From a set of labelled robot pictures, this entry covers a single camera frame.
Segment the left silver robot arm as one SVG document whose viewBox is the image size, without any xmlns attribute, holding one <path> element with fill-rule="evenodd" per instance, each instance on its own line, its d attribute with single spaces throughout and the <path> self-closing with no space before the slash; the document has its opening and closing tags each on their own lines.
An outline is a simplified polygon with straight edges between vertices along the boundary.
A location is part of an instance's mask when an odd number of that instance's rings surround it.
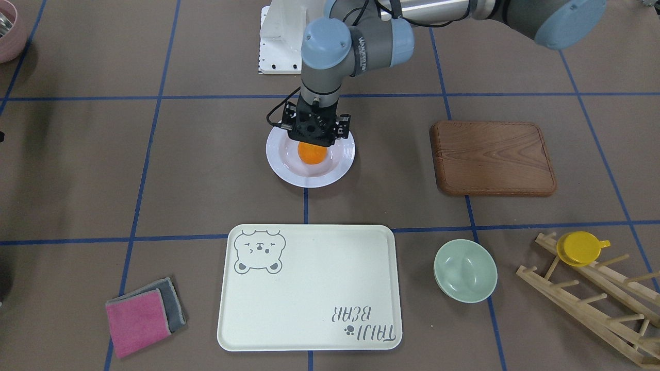
<svg viewBox="0 0 660 371">
<path fill-rule="evenodd" d="M 299 95 L 279 104 L 292 140 L 316 146 L 348 139 L 351 115 L 339 114 L 345 78 L 410 60 L 414 28 L 444 28 L 465 19 L 494 20 L 547 49 L 576 44 L 596 26 L 606 1 L 327 1 L 302 33 Z"/>
</svg>

